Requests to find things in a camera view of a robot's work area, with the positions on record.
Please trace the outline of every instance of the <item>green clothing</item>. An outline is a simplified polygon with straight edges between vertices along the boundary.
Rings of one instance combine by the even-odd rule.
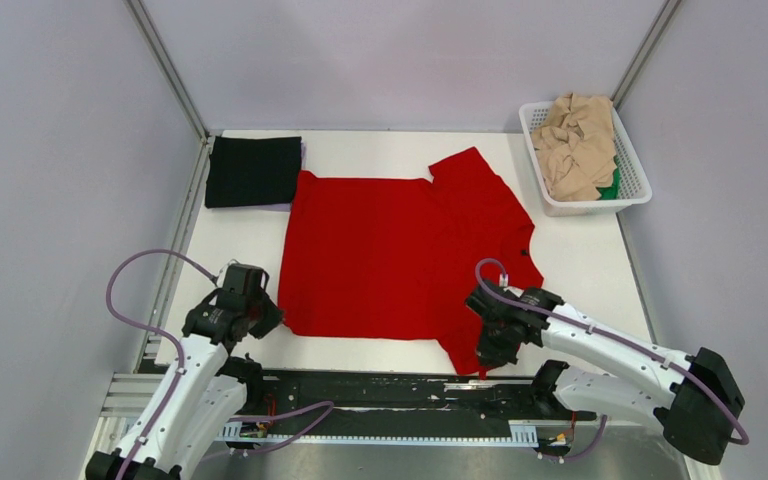
[[[614,163],[618,163],[618,158],[614,157]],[[602,194],[601,197],[599,197],[599,200],[616,200],[617,197],[619,197],[620,194],[620,168],[617,166],[616,169],[614,169],[614,181],[611,182],[610,187],[596,187],[596,190],[599,190],[599,193]]]

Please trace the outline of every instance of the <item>metal floor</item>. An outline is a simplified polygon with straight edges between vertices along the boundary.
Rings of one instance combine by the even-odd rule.
[[[595,428],[577,429],[584,448]],[[216,444],[211,452],[222,450]],[[208,460],[193,480],[681,480],[685,464],[663,437],[638,427],[608,428],[587,458],[555,465],[538,460],[530,449],[485,447],[411,447],[291,445],[250,458]]]

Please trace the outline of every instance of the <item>metal frame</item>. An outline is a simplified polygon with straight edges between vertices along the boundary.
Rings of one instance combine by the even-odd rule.
[[[163,374],[117,373],[101,406],[102,418],[139,417],[160,385]]]
[[[172,87],[172,91],[175,93],[175,97],[178,99],[178,103],[181,104],[181,108],[184,110],[184,114],[187,116],[187,121],[195,130],[196,136],[200,142],[205,143],[207,141],[207,127],[205,127],[204,121],[199,115],[198,109],[196,109],[195,103],[187,93],[184,82],[181,81],[178,71],[175,69],[175,65],[172,63],[172,59],[169,58],[169,53],[166,51],[166,47],[163,46],[163,42],[160,40],[160,35],[157,33],[157,29],[154,27],[154,22],[151,20],[151,15],[148,13],[148,9],[142,0],[124,0],[125,5],[131,11],[134,16],[134,21],[140,28],[143,37],[146,39],[152,55],[154,55],[157,64],[163,71],[163,76],[169,81],[169,86]]]
[[[611,99],[614,101],[614,107],[619,109],[622,106],[625,97],[628,95],[632,85],[634,85],[637,76],[640,71],[646,65],[646,61],[649,60],[649,56],[661,40],[661,36],[666,31],[667,26],[675,15],[676,10],[681,5],[682,0],[666,0],[664,5],[661,6],[661,10],[658,15],[655,16],[655,20],[652,22],[652,26],[649,27],[649,31],[646,32],[646,37],[643,39],[643,43],[640,44],[640,48],[637,49],[637,53],[634,54],[634,58],[620,79],[619,85],[617,85],[614,94],[611,95]]]
[[[193,228],[195,227],[196,217],[198,216],[199,205],[204,198],[204,184],[207,178],[208,172],[208,156],[210,150],[213,148],[213,138],[208,139],[199,151],[199,156],[196,159],[193,173],[190,176],[190,183],[187,187],[187,195],[184,197],[183,204],[181,205],[181,211],[178,215],[178,223],[175,225],[175,231],[172,237],[172,243],[170,249],[176,252],[185,252],[186,247],[190,242],[190,238],[193,235]],[[154,295],[154,303],[152,304],[151,316],[148,319],[149,325],[155,327],[162,327],[166,321],[166,315],[169,312],[169,307],[172,298],[172,292],[175,291],[175,287],[178,284],[178,277],[181,274],[181,268],[183,261],[178,258],[167,256],[164,261],[163,271],[160,276],[160,280],[157,285],[157,289]],[[144,361],[154,362],[157,358],[157,349],[160,345],[160,337],[158,335],[145,333],[143,342],[140,346],[139,355],[136,359],[133,371],[138,372]]]

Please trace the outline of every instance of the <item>folded black clothing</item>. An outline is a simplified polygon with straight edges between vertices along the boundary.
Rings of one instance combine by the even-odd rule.
[[[302,168],[302,138],[216,137],[204,206],[290,203]]]

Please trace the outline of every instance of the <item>red t-shirt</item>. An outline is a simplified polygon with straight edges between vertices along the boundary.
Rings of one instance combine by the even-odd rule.
[[[511,284],[540,286],[534,225],[477,149],[429,169],[433,182],[301,172],[278,285],[294,333],[436,339],[458,374],[483,372],[481,319],[464,305],[475,264],[498,258]]]

